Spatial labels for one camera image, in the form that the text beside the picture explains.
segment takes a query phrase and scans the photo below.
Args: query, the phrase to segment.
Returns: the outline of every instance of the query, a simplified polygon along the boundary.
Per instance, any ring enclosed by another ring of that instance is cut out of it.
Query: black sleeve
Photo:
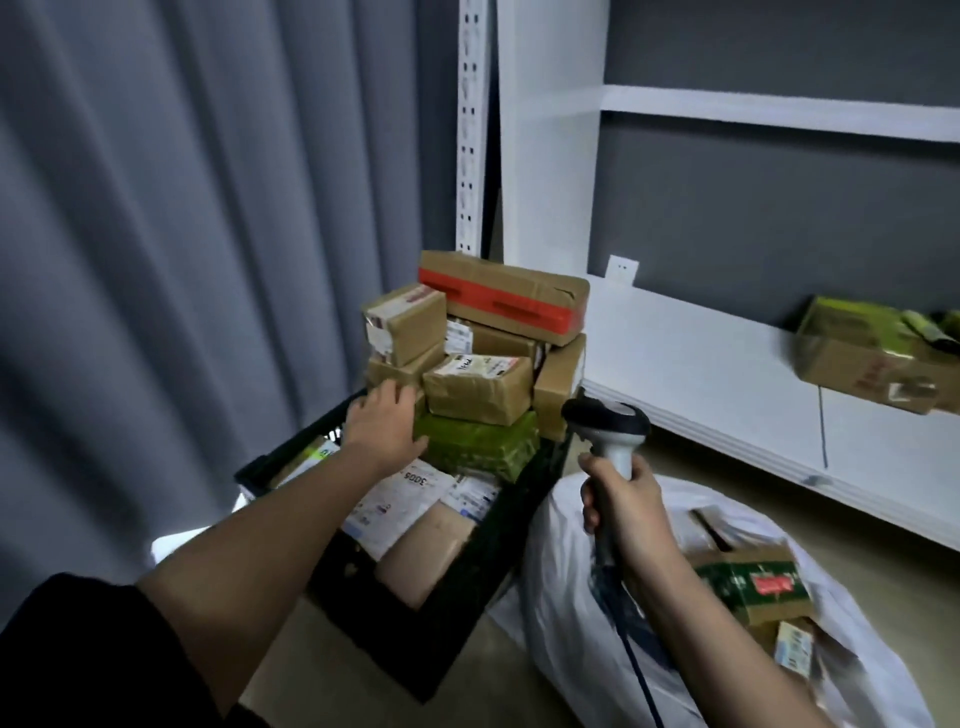
[[[203,678],[136,587],[58,574],[0,633],[7,725],[222,725]]]

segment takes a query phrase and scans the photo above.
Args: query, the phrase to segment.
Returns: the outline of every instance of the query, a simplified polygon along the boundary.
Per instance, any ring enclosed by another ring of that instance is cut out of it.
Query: red taped box
[[[420,282],[446,294],[446,312],[564,346],[584,327],[589,281],[492,263],[462,253],[423,251]]]

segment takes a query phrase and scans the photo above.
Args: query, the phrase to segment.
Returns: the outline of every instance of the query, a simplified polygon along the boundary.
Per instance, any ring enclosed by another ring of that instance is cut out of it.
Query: dark gray wall
[[[960,106],[956,0],[612,0],[607,83]]]
[[[960,106],[960,3],[867,5],[612,0],[607,82]],[[589,271],[624,255],[638,286],[777,326],[813,294],[957,307],[958,149],[605,113]]]
[[[811,294],[960,306],[953,145],[604,114],[589,271],[777,326]]]

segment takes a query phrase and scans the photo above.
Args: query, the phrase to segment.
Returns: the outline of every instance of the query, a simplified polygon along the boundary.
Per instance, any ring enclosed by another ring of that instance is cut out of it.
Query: wall socket
[[[604,278],[624,285],[633,285],[636,278],[636,268],[639,264],[628,257],[611,255],[607,261],[607,273]]]

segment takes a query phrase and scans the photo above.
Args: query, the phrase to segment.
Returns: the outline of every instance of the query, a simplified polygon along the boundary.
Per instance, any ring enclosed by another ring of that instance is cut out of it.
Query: black cable
[[[634,669],[636,680],[643,689],[643,696],[647,699],[647,706],[650,708],[650,715],[653,716],[654,725],[657,726],[657,728],[663,728],[660,711],[657,710],[657,704],[654,702],[654,696],[650,692],[650,686],[647,685],[647,679],[643,676],[643,672],[640,671],[640,665],[636,661],[634,649],[630,647],[630,640],[627,638],[627,630],[623,623],[623,601],[620,598],[620,591],[622,589],[622,582],[617,581],[613,589],[604,590],[607,596],[607,608],[610,610],[611,617],[613,618],[613,627],[623,642],[623,648],[627,650],[627,657],[630,658],[630,667]]]

